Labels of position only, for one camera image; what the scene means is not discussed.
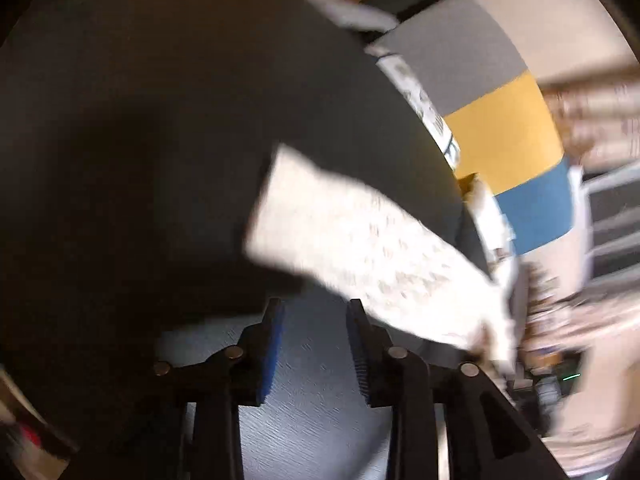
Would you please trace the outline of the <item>patterned white pillow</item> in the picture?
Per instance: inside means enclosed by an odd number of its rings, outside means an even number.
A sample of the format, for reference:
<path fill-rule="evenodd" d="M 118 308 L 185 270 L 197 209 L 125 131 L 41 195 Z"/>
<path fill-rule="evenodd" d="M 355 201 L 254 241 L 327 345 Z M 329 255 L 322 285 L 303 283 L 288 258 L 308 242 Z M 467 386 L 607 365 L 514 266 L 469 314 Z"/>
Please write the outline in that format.
<path fill-rule="evenodd" d="M 368 53 L 419 117 L 449 167 L 456 170 L 460 162 L 460 146 L 409 64 L 395 52 L 370 49 Z"/>

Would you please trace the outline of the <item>grey yellow blue headboard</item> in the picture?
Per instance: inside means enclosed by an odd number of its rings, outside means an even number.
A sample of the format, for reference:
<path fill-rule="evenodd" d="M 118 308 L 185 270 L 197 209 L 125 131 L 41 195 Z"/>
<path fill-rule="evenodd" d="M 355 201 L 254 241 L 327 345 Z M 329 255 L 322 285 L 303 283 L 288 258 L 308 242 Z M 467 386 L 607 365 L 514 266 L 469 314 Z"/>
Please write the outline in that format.
<path fill-rule="evenodd" d="M 568 161 L 518 49 L 475 0 L 442 0 L 382 36 L 413 70 L 460 148 L 456 175 L 495 194 L 520 255 L 574 223 Z"/>

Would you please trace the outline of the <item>black bed cover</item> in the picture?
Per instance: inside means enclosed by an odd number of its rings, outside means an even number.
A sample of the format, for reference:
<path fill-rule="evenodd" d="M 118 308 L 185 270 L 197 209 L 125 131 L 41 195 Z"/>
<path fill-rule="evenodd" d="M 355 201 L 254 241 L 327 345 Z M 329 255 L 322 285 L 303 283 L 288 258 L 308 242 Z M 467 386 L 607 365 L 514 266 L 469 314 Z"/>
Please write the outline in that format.
<path fill-rule="evenodd" d="M 1 362 L 73 445 L 69 479 L 191 457 L 158 361 L 205 360 L 285 305 L 241 413 L 250 479 L 381 479 L 390 412 L 357 386 L 345 301 L 242 238 L 279 144 L 377 188 L 474 263 L 456 179 L 363 51 L 306 0 L 1 0 Z"/>

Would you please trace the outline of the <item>white knitted sweater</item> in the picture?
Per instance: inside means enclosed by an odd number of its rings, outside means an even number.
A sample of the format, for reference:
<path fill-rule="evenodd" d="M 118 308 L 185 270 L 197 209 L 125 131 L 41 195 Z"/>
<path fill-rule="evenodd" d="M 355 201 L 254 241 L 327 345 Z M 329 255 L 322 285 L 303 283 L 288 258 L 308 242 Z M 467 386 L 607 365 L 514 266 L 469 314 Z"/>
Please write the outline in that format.
<path fill-rule="evenodd" d="M 490 277 L 375 188 L 294 148 L 274 151 L 243 250 L 254 263 L 360 300 L 393 328 L 514 371 L 513 322 Z"/>

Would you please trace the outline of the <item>white cartoon print pillow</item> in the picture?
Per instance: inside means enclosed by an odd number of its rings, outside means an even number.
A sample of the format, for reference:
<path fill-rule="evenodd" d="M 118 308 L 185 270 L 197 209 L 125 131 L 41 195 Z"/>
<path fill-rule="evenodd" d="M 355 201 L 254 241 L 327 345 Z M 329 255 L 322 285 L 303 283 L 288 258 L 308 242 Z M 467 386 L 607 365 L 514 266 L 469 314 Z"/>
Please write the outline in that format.
<path fill-rule="evenodd" d="M 464 202 L 480 237 L 490 275 L 495 276 L 500 266 L 515 256 L 512 226 L 494 193 L 478 174 L 472 174 Z"/>

